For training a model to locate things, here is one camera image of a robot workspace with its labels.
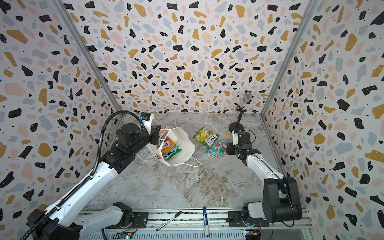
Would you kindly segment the teal pink snack packet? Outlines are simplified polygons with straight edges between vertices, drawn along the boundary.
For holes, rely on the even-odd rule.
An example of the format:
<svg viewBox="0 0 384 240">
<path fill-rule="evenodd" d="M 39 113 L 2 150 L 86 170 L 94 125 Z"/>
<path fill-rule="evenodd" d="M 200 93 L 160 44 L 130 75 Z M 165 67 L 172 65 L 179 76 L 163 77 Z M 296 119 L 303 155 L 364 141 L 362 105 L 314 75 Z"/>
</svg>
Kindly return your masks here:
<svg viewBox="0 0 384 240">
<path fill-rule="evenodd" d="M 212 146 L 206 154 L 216 158 L 222 158 L 226 155 L 228 143 L 219 142 L 216 145 Z"/>
</svg>

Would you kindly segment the yellow green snack packet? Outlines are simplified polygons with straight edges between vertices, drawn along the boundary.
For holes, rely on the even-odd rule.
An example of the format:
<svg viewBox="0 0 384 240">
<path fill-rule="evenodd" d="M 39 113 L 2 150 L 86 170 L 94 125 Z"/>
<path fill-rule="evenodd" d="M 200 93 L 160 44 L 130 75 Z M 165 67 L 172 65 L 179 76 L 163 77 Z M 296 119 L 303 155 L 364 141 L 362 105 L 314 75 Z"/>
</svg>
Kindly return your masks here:
<svg viewBox="0 0 384 240">
<path fill-rule="evenodd" d="M 219 139 L 219 134 L 202 127 L 193 137 L 194 140 L 203 144 L 205 147 L 210 148 L 216 140 Z"/>
</svg>

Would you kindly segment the white paper bag red flowers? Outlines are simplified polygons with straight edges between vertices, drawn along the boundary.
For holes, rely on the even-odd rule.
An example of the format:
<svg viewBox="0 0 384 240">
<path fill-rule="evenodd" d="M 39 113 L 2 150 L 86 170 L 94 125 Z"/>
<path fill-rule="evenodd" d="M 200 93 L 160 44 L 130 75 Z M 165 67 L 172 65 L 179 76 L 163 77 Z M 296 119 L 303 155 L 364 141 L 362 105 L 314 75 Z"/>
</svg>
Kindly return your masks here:
<svg viewBox="0 0 384 240">
<path fill-rule="evenodd" d="M 150 154 L 168 167 L 186 165 L 198 168 L 201 162 L 193 158 L 195 145 L 181 127 L 167 126 L 160 130 L 159 142 L 148 144 Z"/>
</svg>

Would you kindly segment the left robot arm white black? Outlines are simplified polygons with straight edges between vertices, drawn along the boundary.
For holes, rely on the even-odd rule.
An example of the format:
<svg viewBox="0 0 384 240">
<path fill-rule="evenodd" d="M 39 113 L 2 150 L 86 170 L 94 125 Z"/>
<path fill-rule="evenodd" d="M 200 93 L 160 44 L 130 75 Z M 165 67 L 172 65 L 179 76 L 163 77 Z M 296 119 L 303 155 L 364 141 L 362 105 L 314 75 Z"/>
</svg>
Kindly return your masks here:
<svg viewBox="0 0 384 240">
<path fill-rule="evenodd" d="M 136 224 L 132 208 L 122 202 L 97 213 L 80 217 L 84 206 L 111 180 L 121 174 L 133 162 L 136 154 L 148 144 L 159 143 L 160 125 L 144 130 L 136 124 L 125 124 L 117 132 L 114 147 L 101 157 L 101 162 L 74 186 L 65 196 L 46 210 L 34 210 L 28 216 L 29 231 L 22 237 L 26 240 L 80 240 L 110 226 L 120 228 Z"/>
</svg>

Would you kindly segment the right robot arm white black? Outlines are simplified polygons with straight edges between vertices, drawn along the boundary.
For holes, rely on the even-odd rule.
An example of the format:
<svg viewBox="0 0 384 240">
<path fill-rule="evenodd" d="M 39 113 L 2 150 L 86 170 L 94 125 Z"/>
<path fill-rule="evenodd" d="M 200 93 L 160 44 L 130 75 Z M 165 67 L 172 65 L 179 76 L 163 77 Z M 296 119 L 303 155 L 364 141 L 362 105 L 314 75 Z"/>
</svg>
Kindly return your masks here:
<svg viewBox="0 0 384 240">
<path fill-rule="evenodd" d="M 255 220 L 268 223 L 295 222 L 303 216 L 298 184 L 295 178 L 286 177 L 275 170 L 262 156 L 253 149 L 249 133 L 233 134 L 227 155 L 236 156 L 263 181 L 263 196 L 259 202 L 246 203 L 242 209 L 245 225 L 253 225 Z"/>
</svg>

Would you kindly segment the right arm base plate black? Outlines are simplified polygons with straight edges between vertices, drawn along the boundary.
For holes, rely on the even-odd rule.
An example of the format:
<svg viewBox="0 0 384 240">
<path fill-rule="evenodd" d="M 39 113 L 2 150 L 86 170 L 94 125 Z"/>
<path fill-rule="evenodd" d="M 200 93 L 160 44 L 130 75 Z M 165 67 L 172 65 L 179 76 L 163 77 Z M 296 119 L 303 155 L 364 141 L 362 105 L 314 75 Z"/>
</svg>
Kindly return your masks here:
<svg viewBox="0 0 384 240">
<path fill-rule="evenodd" d="M 248 214 L 242 211 L 229 211 L 226 221 L 230 228 L 258 228 L 269 227 L 270 223 L 262 218 L 251 218 Z"/>
</svg>

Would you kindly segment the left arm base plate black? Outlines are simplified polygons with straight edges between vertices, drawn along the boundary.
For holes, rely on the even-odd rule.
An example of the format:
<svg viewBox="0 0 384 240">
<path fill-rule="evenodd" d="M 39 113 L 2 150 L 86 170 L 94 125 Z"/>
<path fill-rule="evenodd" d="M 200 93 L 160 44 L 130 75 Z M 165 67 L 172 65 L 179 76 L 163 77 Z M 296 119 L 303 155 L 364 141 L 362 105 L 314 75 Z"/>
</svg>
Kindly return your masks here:
<svg viewBox="0 0 384 240">
<path fill-rule="evenodd" d="M 149 218 L 148 212 L 131 212 L 124 214 L 120 222 L 107 229 L 136 230 L 145 229 Z"/>
</svg>

